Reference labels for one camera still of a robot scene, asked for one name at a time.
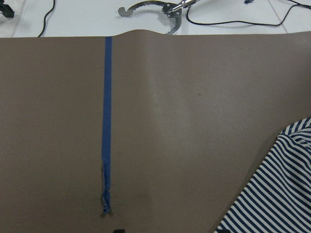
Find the blue tape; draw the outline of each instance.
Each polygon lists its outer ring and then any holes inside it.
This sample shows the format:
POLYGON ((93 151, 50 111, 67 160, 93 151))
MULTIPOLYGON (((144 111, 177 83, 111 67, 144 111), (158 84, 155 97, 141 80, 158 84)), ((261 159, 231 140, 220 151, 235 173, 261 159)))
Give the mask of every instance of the blue tape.
POLYGON ((111 59, 112 37, 105 38, 105 67, 104 67, 104 110, 102 135, 103 161, 103 194, 104 213, 110 211, 110 154, 111 154, 111 59))

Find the brown mat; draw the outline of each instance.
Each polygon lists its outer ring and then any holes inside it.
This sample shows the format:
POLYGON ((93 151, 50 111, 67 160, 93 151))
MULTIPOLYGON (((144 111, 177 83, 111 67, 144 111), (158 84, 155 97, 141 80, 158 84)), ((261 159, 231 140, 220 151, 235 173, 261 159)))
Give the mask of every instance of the brown mat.
POLYGON ((311 33, 0 39, 0 232, 213 232, 281 129, 311 116, 311 33))

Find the striped cloth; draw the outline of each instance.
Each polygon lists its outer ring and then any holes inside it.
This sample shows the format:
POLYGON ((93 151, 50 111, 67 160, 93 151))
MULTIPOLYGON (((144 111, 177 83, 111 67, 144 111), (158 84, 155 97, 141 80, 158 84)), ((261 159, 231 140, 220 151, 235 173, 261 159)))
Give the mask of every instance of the striped cloth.
POLYGON ((277 137, 215 233, 311 233, 311 118, 277 137))

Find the white surface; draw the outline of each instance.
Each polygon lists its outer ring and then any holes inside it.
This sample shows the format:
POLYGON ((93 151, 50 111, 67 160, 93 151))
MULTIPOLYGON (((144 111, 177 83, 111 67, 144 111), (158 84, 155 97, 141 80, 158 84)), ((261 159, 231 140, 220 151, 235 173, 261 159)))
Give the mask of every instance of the white surface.
POLYGON ((14 10, 15 15, 14 18, 6 18, 0 14, 0 37, 12 37, 21 19, 24 0, 6 0, 4 4, 8 4, 14 10))
MULTIPOLYGON (((13 37, 35 37, 40 34, 43 17, 52 7, 52 0, 26 0, 22 20, 13 37)), ((120 17, 118 8, 126 9, 140 0, 56 0, 55 10, 48 16, 43 36, 112 36, 136 29, 158 33, 170 30, 172 22, 158 6, 139 8, 131 17, 120 17)), ((262 23, 279 23, 290 4, 286 0, 201 0, 193 5, 190 18, 198 22, 245 20, 262 23)), ((311 4, 310 0, 300 0, 311 4)), ((253 34, 293 33, 311 31, 311 10, 296 7, 283 26, 197 26, 185 19, 177 34, 253 34)))
MULTIPOLYGON (((286 0, 270 0, 275 12, 282 20, 290 8, 294 5, 286 0)), ((311 5, 311 0, 296 0, 301 4, 311 5)), ((287 33, 311 31, 311 10, 296 6, 287 16, 283 27, 287 33)))

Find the black wire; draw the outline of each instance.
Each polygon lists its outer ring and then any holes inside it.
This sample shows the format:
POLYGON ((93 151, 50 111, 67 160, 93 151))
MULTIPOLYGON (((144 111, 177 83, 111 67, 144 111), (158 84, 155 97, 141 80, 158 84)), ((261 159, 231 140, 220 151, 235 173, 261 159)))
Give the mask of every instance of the black wire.
POLYGON ((42 32, 40 33, 40 35, 38 37, 41 37, 42 34, 44 33, 45 31, 45 26, 47 24, 47 16, 49 15, 49 13, 51 13, 55 8, 55 0, 53 0, 53 7, 45 14, 44 16, 44 20, 43 20, 43 29, 42 29, 42 32))
POLYGON ((189 10, 191 8, 191 6, 188 8, 187 10, 187 14, 186 14, 186 19, 188 22, 192 23, 192 24, 196 24, 196 25, 204 25, 204 26, 208 26, 208 25, 219 25, 219 24, 227 24, 227 23, 246 23, 246 24, 251 24, 251 25, 260 25, 260 26, 273 26, 273 27, 277 27, 280 26, 281 24, 283 24, 283 22, 285 21, 286 17, 288 16, 289 12, 296 6, 301 6, 304 8, 308 8, 311 10, 311 6, 310 5, 304 5, 301 4, 299 2, 293 1, 293 0, 287 0, 287 1, 291 1, 293 3, 295 3, 295 5, 292 5, 289 10, 287 11, 285 17, 283 18, 283 20, 278 23, 278 24, 269 24, 269 23, 252 23, 252 22, 247 22, 247 21, 241 21, 241 20, 234 20, 234 21, 227 21, 227 22, 218 22, 218 23, 198 23, 198 22, 194 22, 189 18, 189 10))

